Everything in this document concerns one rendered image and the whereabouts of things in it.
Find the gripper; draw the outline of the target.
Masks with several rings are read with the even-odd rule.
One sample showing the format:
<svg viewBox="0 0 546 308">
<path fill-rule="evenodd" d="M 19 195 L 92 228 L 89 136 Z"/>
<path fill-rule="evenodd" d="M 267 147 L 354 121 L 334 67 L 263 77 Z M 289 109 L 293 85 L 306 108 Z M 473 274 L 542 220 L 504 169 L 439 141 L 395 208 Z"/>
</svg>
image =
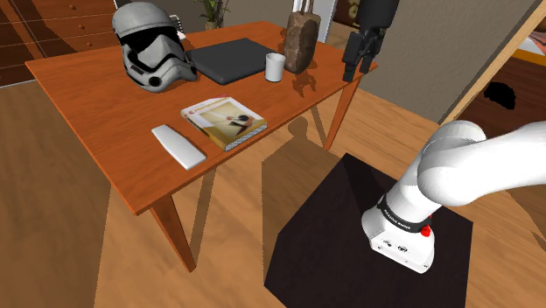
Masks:
<svg viewBox="0 0 546 308">
<path fill-rule="evenodd" d="M 342 80 L 354 79 L 356 65 L 361 61 L 360 72 L 367 74 L 375 56 L 380 52 L 386 28 L 371 28 L 364 32 L 351 32 L 342 57 L 345 71 Z"/>
</svg>

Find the white cup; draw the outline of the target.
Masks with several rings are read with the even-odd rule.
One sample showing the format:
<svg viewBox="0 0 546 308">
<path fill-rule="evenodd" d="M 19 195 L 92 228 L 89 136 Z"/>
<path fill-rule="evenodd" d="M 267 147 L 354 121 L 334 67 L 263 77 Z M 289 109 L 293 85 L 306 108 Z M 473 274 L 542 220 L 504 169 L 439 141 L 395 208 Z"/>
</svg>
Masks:
<svg viewBox="0 0 546 308">
<path fill-rule="evenodd" d="M 268 53 L 265 57 L 265 79 L 279 82 L 283 77 L 285 56 L 281 53 Z"/>
</svg>

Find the dark grey closed laptop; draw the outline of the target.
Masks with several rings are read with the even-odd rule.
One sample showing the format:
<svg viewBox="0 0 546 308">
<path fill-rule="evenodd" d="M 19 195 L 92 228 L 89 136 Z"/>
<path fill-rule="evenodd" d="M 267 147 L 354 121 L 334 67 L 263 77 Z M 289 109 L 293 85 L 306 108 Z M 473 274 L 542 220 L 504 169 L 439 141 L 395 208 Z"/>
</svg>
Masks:
<svg viewBox="0 0 546 308">
<path fill-rule="evenodd" d="M 266 55 L 275 53 L 249 38 L 240 38 L 189 51 L 199 72 L 219 85 L 227 85 L 266 67 Z"/>
</svg>

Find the yellow and white book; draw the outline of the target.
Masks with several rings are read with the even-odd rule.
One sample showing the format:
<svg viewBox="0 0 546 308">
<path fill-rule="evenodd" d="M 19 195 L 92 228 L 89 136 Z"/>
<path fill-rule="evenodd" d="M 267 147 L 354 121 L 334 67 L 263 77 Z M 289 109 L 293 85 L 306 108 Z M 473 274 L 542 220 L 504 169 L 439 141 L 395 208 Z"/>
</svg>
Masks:
<svg viewBox="0 0 546 308">
<path fill-rule="evenodd" d="M 268 128 L 264 118 L 229 96 L 202 101 L 180 114 L 225 152 Z"/>
</svg>

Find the green potted plant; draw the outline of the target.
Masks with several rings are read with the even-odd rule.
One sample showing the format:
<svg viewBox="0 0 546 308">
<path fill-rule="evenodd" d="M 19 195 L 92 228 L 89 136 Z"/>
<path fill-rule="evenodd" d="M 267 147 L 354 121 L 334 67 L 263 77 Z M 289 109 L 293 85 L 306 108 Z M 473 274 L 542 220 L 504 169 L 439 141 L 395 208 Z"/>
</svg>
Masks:
<svg viewBox="0 0 546 308">
<path fill-rule="evenodd" d="M 229 0 L 193 0 L 195 3 L 203 4 L 205 12 L 200 15 L 206 19 L 206 30 L 221 28 L 225 13 L 229 12 L 227 7 Z"/>
</svg>

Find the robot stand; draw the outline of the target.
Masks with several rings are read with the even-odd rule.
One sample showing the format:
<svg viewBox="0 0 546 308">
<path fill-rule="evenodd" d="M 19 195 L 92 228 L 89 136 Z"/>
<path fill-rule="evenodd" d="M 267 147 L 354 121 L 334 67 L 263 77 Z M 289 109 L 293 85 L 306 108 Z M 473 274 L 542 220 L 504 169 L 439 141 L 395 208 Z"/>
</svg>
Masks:
<svg viewBox="0 0 546 308">
<path fill-rule="evenodd" d="M 441 207 L 435 256 L 418 274 L 374 252 L 361 215 L 395 183 L 350 154 L 279 232 L 265 287 L 286 308 L 465 308 L 473 224 Z"/>
</svg>

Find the white remote control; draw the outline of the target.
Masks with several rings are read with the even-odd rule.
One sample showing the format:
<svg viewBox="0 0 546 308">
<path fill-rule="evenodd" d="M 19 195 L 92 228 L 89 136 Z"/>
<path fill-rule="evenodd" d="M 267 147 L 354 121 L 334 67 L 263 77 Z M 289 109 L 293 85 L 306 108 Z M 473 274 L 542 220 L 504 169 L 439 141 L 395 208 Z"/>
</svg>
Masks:
<svg viewBox="0 0 546 308">
<path fill-rule="evenodd" d="M 203 152 L 165 124 L 152 129 L 151 132 L 164 149 L 186 170 L 192 169 L 207 159 Z"/>
</svg>

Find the white and black helmet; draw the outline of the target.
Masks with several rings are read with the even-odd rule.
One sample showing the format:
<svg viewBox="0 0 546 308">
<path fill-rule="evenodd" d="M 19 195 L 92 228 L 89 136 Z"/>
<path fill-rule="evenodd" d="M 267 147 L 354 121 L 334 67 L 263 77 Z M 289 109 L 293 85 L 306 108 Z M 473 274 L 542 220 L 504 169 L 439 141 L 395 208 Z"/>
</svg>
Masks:
<svg viewBox="0 0 546 308">
<path fill-rule="evenodd" d="M 172 19 L 149 2 L 126 3 L 112 18 L 126 74 L 142 89 L 159 93 L 179 80 L 196 81 L 197 68 Z"/>
</svg>

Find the brown wooden desk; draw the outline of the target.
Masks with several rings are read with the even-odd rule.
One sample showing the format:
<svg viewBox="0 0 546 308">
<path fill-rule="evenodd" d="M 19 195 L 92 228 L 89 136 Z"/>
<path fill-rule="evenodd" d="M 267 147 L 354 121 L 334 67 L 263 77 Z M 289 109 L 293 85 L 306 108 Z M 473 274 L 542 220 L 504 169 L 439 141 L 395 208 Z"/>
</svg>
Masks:
<svg viewBox="0 0 546 308">
<path fill-rule="evenodd" d="M 190 246 L 172 196 L 231 158 L 181 117 L 181 110 L 219 95 L 235 98 L 264 117 L 274 131 L 324 99 L 339 94 L 329 137 L 335 137 L 361 73 L 343 81 L 343 52 L 317 43 L 313 64 L 301 74 L 269 82 L 258 73 L 219 85 L 207 77 L 177 81 L 166 91 L 142 90 L 127 76 L 121 50 L 108 47 L 33 60 L 28 68 L 133 214 L 151 212 L 185 267 Z M 202 151 L 206 160 L 186 170 L 153 136 L 166 124 Z"/>
</svg>

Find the dark wooden chest of drawers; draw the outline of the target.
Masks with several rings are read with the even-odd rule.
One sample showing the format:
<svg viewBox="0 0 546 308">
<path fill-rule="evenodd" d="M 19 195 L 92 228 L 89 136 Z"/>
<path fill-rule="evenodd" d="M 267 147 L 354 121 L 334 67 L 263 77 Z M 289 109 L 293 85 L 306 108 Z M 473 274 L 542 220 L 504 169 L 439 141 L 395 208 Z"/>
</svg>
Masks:
<svg viewBox="0 0 546 308">
<path fill-rule="evenodd" d="M 114 0 L 0 0 L 0 87 L 33 79 L 25 63 L 117 44 Z"/>
</svg>

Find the dark wall picture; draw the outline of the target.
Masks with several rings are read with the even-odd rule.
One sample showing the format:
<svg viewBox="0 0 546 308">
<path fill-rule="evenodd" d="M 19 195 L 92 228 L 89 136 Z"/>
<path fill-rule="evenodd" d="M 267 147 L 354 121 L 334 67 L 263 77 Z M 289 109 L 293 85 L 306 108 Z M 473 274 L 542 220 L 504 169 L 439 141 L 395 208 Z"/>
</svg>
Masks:
<svg viewBox="0 0 546 308">
<path fill-rule="evenodd" d="M 332 20 L 334 22 L 359 29 L 356 21 L 360 0 L 337 0 Z"/>
</svg>

